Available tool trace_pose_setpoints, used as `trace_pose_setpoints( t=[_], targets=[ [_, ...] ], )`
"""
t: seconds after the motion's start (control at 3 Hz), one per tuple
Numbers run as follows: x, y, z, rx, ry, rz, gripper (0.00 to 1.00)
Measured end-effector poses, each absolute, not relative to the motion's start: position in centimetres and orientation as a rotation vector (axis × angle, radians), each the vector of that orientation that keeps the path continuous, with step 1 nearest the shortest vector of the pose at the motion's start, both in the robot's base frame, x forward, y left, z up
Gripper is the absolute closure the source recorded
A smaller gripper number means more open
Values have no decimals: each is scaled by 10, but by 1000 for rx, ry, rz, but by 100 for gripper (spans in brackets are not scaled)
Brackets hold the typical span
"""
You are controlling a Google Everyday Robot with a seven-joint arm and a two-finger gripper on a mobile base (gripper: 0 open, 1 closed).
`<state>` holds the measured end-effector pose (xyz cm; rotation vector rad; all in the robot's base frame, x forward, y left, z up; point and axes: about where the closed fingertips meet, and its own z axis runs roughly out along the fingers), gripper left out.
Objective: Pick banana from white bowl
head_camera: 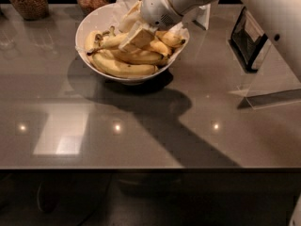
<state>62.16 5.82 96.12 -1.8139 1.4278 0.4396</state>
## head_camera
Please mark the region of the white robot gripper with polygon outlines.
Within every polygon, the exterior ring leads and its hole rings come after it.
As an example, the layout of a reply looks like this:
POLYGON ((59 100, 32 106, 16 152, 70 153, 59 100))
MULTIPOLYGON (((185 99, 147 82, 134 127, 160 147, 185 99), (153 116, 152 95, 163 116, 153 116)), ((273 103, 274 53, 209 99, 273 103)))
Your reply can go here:
POLYGON ((141 49, 154 39, 154 26, 159 29, 169 29, 181 22, 182 17, 190 10, 207 5, 212 1, 214 0, 137 1, 119 22, 119 31, 129 32, 120 43, 119 49, 123 52, 141 49), (141 17, 147 23, 141 23, 141 17))

